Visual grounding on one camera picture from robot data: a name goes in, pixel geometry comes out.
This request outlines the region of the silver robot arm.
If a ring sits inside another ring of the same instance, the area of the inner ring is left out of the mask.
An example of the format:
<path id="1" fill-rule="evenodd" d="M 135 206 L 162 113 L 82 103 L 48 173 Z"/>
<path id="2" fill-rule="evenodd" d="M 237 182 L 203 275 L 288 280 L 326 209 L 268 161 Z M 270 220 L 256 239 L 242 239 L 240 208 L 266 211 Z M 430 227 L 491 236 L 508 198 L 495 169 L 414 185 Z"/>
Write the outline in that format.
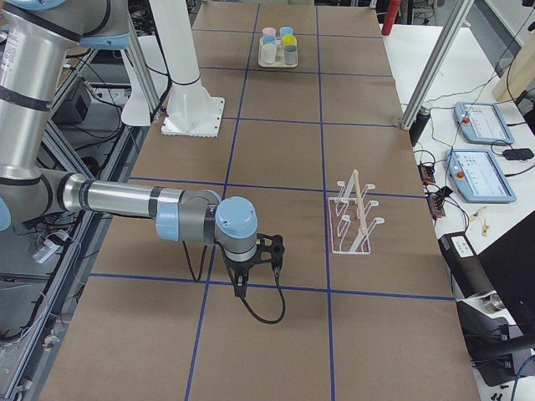
<path id="1" fill-rule="evenodd" d="M 71 48 L 125 49 L 125 1 L 6 1 L 10 29 L 1 61 L 1 227 L 56 211 L 97 211 L 152 219 L 158 236 L 219 246 L 237 297 L 250 270 L 283 266 L 283 239 L 257 230 L 252 203 L 211 190 L 94 180 L 36 165 L 54 95 Z"/>

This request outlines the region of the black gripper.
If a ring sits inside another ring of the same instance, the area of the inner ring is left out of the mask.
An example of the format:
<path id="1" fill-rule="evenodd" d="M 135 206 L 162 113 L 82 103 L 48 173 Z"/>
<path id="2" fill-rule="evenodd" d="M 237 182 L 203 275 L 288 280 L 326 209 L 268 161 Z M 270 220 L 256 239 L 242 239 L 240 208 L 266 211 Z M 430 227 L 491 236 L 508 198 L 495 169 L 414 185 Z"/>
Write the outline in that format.
<path id="1" fill-rule="evenodd" d="M 284 245 L 280 235 L 269 236 L 257 233 L 252 248 L 242 254 L 232 253 L 222 246 L 222 255 L 227 274 L 233 279 L 236 297 L 247 296 L 249 271 L 259 264 L 270 264 L 276 285 L 280 284 L 283 268 Z"/>

